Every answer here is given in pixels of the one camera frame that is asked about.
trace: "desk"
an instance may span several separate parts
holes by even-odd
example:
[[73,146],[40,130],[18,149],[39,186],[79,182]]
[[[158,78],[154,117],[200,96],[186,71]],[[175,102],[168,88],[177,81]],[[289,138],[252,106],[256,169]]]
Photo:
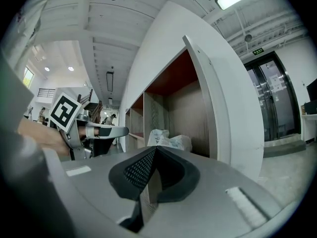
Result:
[[305,141],[305,129],[306,129],[306,121],[314,120],[316,124],[316,132],[315,132],[315,142],[317,137],[317,114],[314,115],[302,115],[303,118],[303,140]]

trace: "glass door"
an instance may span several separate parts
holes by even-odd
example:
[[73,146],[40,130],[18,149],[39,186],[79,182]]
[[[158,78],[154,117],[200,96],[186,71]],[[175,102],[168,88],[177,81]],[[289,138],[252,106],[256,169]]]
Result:
[[272,96],[267,89],[267,83],[261,75],[257,75],[256,69],[249,68],[248,74],[253,82],[254,89],[257,93],[264,125],[264,140],[271,141],[275,139],[276,116],[272,103]]
[[264,123],[264,140],[271,141],[300,133],[295,93],[275,54],[246,65],[255,86]]

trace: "ceiling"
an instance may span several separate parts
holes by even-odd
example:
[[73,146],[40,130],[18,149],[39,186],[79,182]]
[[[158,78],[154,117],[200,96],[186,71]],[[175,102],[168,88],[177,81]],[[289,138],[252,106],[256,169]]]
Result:
[[80,79],[82,87],[89,81],[84,63],[81,58],[78,41],[57,41],[42,43],[32,49],[28,65],[37,69],[44,78],[53,77]]
[[[120,101],[134,57],[155,17],[168,0],[49,0],[37,43],[77,40],[94,90],[107,103]],[[284,0],[243,0],[223,11],[215,0],[170,0],[214,27],[241,59],[262,47],[280,47],[307,31]],[[252,40],[245,42],[245,35]],[[114,72],[113,92],[106,73]]]

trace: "railing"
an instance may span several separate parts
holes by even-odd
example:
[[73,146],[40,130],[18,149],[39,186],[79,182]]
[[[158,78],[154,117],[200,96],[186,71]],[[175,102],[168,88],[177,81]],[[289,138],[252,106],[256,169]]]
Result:
[[79,102],[80,104],[84,104],[86,101],[90,102],[92,94],[93,94],[93,89],[91,89],[90,93],[84,98],[81,98],[81,94],[78,94],[77,102]]
[[95,123],[100,123],[100,112],[103,109],[103,103],[99,101],[98,106],[96,109],[93,111],[92,114],[92,121]]
[[38,97],[53,98],[54,94],[55,94],[55,89],[40,88]]

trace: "plastic bag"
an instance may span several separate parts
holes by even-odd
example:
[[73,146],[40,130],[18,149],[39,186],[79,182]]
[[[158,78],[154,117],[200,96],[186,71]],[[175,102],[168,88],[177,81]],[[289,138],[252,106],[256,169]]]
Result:
[[192,140],[185,135],[179,135],[173,138],[168,138],[168,130],[154,129],[151,131],[148,146],[167,146],[186,152],[192,151]]

